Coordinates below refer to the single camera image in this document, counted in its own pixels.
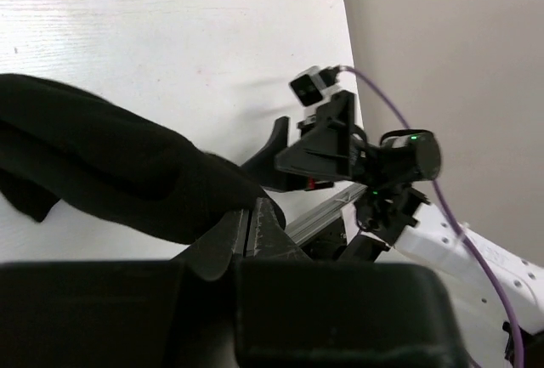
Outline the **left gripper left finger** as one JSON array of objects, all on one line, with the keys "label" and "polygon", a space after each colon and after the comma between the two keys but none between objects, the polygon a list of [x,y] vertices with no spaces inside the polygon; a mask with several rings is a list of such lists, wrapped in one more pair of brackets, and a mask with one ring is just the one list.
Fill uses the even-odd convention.
[{"label": "left gripper left finger", "polygon": [[208,232],[172,260],[180,281],[235,281],[243,259],[252,211],[228,212]]}]

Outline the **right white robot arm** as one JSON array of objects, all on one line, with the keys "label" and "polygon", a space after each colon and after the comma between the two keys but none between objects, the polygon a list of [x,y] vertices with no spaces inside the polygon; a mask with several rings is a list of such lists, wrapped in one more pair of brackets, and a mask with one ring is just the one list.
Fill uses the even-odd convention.
[{"label": "right white robot arm", "polygon": [[288,233],[324,259],[419,263],[445,278],[461,328],[469,338],[514,359],[532,358],[543,344],[543,269],[455,223],[416,190],[438,176],[441,154],[432,133],[402,130],[370,144],[355,122],[346,90],[301,98],[299,140],[290,120],[275,121],[264,147],[244,168],[275,192],[348,188],[297,219]]}]

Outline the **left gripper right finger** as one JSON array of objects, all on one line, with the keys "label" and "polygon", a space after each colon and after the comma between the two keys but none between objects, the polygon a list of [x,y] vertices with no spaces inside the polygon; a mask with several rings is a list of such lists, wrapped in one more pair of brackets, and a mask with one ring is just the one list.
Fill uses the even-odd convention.
[{"label": "left gripper right finger", "polygon": [[250,223],[250,257],[281,261],[310,261],[305,252],[286,234],[268,199],[258,198]]}]

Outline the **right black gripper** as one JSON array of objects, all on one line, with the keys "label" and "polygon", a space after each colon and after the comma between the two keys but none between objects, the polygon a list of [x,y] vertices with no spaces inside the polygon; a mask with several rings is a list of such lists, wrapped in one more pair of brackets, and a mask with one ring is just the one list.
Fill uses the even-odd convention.
[{"label": "right black gripper", "polygon": [[287,147],[290,119],[275,120],[265,145],[241,168],[260,185],[286,185],[286,174],[304,181],[305,190],[351,181],[366,134],[355,122],[355,95],[339,91],[317,108],[314,123]]}]

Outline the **black skirt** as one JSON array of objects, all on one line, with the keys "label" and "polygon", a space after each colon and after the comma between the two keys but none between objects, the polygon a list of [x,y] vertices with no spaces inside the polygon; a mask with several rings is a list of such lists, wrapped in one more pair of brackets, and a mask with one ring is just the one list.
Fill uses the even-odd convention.
[{"label": "black skirt", "polygon": [[187,138],[79,88],[1,77],[1,192],[43,221],[64,201],[165,241],[190,244],[264,190]]}]

